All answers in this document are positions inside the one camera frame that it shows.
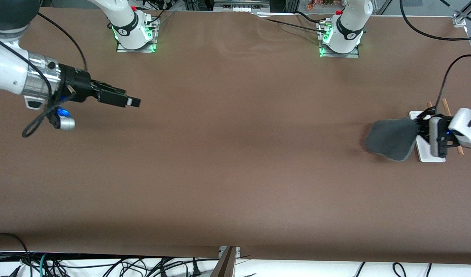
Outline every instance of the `black band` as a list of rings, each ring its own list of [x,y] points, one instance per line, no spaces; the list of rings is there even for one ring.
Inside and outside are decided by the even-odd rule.
[[[123,37],[127,37],[128,35],[130,35],[130,32],[138,26],[138,21],[139,21],[138,20],[138,15],[135,12],[133,12],[133,14],[135,15],[135,18],[133,19],[133,21],[131,21],[131,23],[129,23],[126,26],[118,27],[114,24],[111,24],[112,28],[114,28],[114,30],[116,30],[116,33],[118,35],[121,35]]]
[[[341,24],[341,16],[338,17],[338,20],[336,21],[336,27],[338,27],[338,31],[343,34],[346,40],[354,40],[363,30],[363,27],[360,30],[348,30],[343,26],[343,24]]]

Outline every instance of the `teal cable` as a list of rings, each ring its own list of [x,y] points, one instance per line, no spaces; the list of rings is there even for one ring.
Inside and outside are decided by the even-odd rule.
[[[44,258],[46,257],[47,253],[42,255],[42,258],[40,258],[40,263],[39,263],[39,273],[40,277],[44,277],[44,272],[42,272],[42,266],[44,266]]]

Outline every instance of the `brown tabletop surface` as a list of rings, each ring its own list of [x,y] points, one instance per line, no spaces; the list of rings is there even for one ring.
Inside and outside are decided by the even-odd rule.
[[[471,150],[424,164],[363,147],[373,121],[434,101],[469,42],[372,17],[360,58],[322,58],[313,32],[248,13],[176,12],[155,54],[116,53],[100,10],[41,12],[79,42],[94,79],[141,107],[70,102],[75,130],[44,122],[24,139],[38,113],[0,91],[0,232],[30,250],[216,256],[240,245],[251,258],[471,263]],[[466,36],[450,18],[411,21]],[[21,47],[82,66],[40,17]],[[453,112],[471,108],[470,58],[446,97]]]

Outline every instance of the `gray fabric pad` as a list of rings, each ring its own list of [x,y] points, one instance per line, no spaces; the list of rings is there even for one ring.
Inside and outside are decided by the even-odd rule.
[[[407,117],[376,121],[367,135],[365,148],[369,152],[402,162],[413,151],[419,129],[420,126]]]

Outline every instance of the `wooden dowel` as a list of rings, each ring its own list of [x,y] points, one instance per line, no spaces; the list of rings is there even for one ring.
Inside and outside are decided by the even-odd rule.
[[[450,112],[450,109],[449,109],[448,101],[445,98],[442,100],[442,105],[444,106],[444,110],[446,111],[446,115],[447,116],[452,116],[452,114]],[[458,147],[456,147],[456,149],[457,149],[458,155],[464,155],[464,151],[463,151],[462,146],[459,145]]]

